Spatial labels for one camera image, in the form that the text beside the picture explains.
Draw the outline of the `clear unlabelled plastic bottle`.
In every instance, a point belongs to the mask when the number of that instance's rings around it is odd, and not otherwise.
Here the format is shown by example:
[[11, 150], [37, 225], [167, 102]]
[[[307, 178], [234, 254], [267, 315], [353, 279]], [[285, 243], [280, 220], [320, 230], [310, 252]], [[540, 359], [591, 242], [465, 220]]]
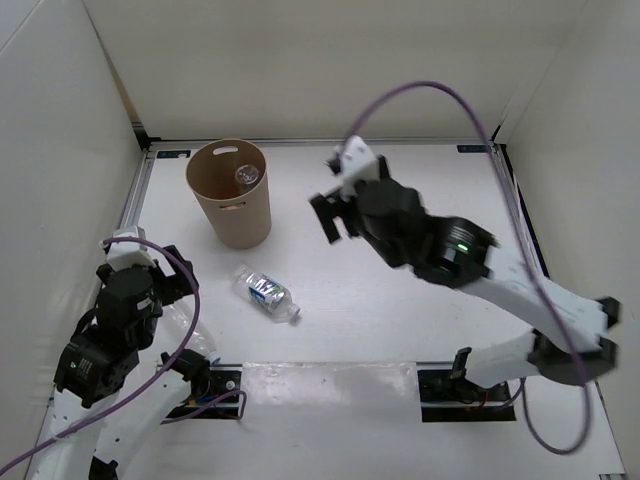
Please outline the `clear unlabelled plastic bottle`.
[[[163, 328], [167, 334], [180, 343], [186, 336], [193, 321], [193, 309], [185, 300], [179, 300], [172, 305], [164, 308], [163, 319], [161, 320]], [[215, 365], [220, 362], [217, 354], [217, 348], [214, 337], [209, 329], [200, 321], [197, 322], [186, 348], [201, 354], [211, 364]]]

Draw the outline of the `blue label plastic bottle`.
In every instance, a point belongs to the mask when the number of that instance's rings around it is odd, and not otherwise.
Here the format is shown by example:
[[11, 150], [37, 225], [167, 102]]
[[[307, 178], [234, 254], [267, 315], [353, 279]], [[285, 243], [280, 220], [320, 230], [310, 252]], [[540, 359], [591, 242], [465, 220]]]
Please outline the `blue label plastic bottle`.
[[235, 174], [234, 179], [240, 195], [244, 195], [252, 190], [260, 181], [261, 171], [252, 164], [240, 166]]

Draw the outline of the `green blue label bottle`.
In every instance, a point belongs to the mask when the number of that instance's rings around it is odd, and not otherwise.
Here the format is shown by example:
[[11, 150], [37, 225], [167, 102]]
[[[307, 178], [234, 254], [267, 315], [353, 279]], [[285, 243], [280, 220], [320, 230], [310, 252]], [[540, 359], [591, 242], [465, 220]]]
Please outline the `green blue label bottle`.
[[234, 270], [232, 288], [275, 323], [292, 323], [299, 317], [300, 307], [293, 301], [291, 292], [280, 282], [246, 263]]

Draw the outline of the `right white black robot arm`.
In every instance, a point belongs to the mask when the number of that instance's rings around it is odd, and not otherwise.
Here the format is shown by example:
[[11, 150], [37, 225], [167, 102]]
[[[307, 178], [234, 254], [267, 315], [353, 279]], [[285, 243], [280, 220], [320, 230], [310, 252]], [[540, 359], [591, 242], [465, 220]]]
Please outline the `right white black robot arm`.
[[605, 333], [618, 321], [617, 300], [585, 299], [544, 276], [530, 278], [490, 232], [465, 218], [428, 214], [416, 190], [392, 179], [363, 182], [349, 199], [333, 190], [310, 204], [329, 242], [339, 240], [341, 219], [390, 267], [408, 266], [421, 280], [486, 300], [531, 326], [502, 344], [460, 349], [449, 374], [458, 398], [529, 376], [579, 386], [616, 368], [618, 346]]

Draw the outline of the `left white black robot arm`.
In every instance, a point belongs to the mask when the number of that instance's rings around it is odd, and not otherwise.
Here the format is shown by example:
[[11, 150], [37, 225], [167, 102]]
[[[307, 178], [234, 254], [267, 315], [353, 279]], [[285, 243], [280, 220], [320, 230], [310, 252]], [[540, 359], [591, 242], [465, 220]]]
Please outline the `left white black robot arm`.
[[160, 247], [158, 253], [173, 268], [166, 275], [148, 253], [153, 246], [132, 235], [105, 240], [95, 306], [63, 349], [48, 437], [28, 455], [33, 478], [119, 479], [142, 440], [182, 399], [208, 393], [210, 363], [187, 346], [198, 323], [193, 319], [176, 350], [161, 354], [152, 377], [119, 396], [140, 352], [151, 347], [167, 307], [199, 295], [192, 263], [175, 246]]

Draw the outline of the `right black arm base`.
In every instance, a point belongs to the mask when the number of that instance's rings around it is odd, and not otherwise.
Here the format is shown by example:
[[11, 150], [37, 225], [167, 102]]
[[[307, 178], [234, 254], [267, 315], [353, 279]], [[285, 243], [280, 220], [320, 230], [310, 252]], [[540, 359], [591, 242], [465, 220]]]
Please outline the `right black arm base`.
[[452, 380], [442, 369], [419, 369], [418, 390], [423, 423], [514, 422], [512, 395], [506, 382], [490, 389]]

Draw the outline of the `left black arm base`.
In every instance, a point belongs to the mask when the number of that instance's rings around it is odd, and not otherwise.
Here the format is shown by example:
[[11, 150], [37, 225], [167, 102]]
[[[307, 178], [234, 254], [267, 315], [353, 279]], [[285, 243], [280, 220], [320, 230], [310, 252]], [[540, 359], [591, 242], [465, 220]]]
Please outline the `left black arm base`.
[[234, 420], [243, 418], [247, 395], [242, 390], [243, 367], [240, 364], [215, 364], [210, 368], [206, 390], [191, 395], [175, 407], [163, 425], [184, 420]]

